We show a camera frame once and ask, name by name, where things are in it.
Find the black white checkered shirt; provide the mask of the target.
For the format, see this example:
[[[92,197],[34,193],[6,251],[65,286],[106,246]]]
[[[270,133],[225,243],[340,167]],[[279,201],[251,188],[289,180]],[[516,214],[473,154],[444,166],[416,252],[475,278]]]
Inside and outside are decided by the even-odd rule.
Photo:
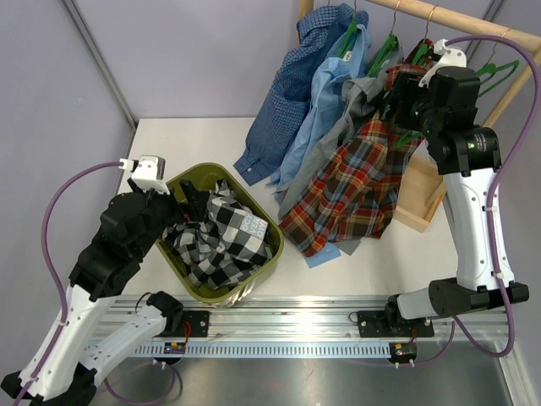
[[[168,228],[164,242],[185,264],[196,288],[233,288],[272,258],[265,241],[269,223],[241,204],[225,179],[206,191],[204,221]]]

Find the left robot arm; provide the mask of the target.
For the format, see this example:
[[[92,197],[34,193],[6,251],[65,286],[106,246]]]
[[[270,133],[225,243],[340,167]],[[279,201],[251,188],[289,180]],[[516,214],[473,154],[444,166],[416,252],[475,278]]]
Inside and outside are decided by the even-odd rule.
[[[162,181],[129,181],[131,192],[115,196],[101,225],[69,276],[65,306],[47,341],[1,388],[19,403],[87,405],[107,376],[140,344],[153,337],[188,333],[183,305],[159,291],[130,321],[94,348],[87,343],[99,321],[139,271],[151,246],[185,218]]]

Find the green hanger with metal hook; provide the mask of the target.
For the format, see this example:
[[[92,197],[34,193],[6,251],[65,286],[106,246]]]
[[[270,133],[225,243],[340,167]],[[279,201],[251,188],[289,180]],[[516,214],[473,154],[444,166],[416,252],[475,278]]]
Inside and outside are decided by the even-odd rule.
[[[488,94],[493,89],[508,80],[518,69],[519,60],[512,60],[508,63],[497,65],[492,63],[492,58],[495,55],[496,45],[493,46],[492,53],[487,62],[476,72],[476,75],[481,79],[481,89],[478,97]]]

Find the green hanger of plaid shirt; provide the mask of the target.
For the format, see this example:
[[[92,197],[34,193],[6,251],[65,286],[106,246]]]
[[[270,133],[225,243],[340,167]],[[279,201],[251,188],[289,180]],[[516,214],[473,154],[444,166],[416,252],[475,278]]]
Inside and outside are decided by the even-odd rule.
[[[417,46],[417,51],[413,55],[411,64],[416,66],[423,66],[424,65],[424,59],[428,56],[429,53],[429,45],[427,44],[427,37],[429,33],[429,24],[433,17],[434,11],[439,7],[438,4],[435,4],[432,9],[429,12],[429,15],[426,19],[426,25],[425,25],[425,31],[424,31],[424,38],[420,41],[420,43]]]

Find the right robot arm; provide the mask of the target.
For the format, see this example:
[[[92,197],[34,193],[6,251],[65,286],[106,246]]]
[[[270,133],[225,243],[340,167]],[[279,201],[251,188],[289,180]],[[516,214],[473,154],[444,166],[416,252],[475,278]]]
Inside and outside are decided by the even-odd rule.
[[[496,211],[501,168],[496,133],[475,123],[480,80],[469,68],[399,73],[385,115],[420,132],[446,187],[445,214],[458,255],[455,277],[388,298],[381,311],[358,312],[362,337],[432,337],[432,321],[528,301],[505,257]]]

